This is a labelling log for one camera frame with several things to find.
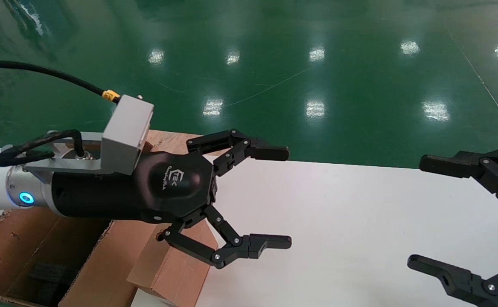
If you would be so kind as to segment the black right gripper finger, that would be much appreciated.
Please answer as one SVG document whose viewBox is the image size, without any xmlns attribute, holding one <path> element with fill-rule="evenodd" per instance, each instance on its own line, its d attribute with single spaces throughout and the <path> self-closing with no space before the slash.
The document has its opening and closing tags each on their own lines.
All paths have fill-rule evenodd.
<svg viewBox="0 0 498 307">
<path fill-rule="evenodd" d="M 409 256 L 408 267 L 437 278 L 450 297 L 476 307 L 498 307 L 498 273 L 482 278 L 467 269 L 420 255 Z"/>
<path fill-rule="evenodd" d="M 419 169 L 449 177 L 472 177 L 498 199 L 498 150 L 487 153 L 459 151 L 450 158 L 424 155 Z"/>
</svg>

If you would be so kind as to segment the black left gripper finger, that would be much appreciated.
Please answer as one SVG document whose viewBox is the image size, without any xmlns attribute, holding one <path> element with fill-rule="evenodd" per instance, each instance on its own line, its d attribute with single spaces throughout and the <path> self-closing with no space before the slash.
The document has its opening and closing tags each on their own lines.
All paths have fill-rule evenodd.
<svg viewBox="0 0 498 307">
<path fill-rule="evenodd" d="M 207 155 L 225 151 L 213 162 L 213 175 L 223 176 L 247 158 L 256 160 L 286 161 L 287 146 L 273 146 L 261 138 L 249 137 L 239 130 L 225 130 L 187 140 L 189 152 Z"/>
<path fill-rule="evenodd" d="M 225 245 L 222 248 L 212 249 L 204 243 L 183 235 L 182 230 L 186 222 L 173 223 L 159 235 L 159 241 L 164 240 L 173 248 L 217 269 L 223 269 L 240 258 L 257 260 L 265 249 L 289 249 L 292 246 L 290 236 L 238 235 L 214 206 L 208 206 L 202 210 L 201 216 L 205 217 L 224 239 Z"/>
</svg>

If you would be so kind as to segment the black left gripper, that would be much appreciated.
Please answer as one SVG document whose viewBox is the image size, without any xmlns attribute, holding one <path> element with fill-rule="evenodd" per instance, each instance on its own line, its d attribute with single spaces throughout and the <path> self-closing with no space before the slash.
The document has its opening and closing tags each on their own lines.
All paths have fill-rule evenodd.
<svg viewBox="0 0 498 307">
<path fill-rule="evenodd" d="M 192 225 L 213 200 L 213 165 L 198 152 L 149 152 L 132 175 L 56 172 L 51 191 L 66 217 Z"/>
</svg>

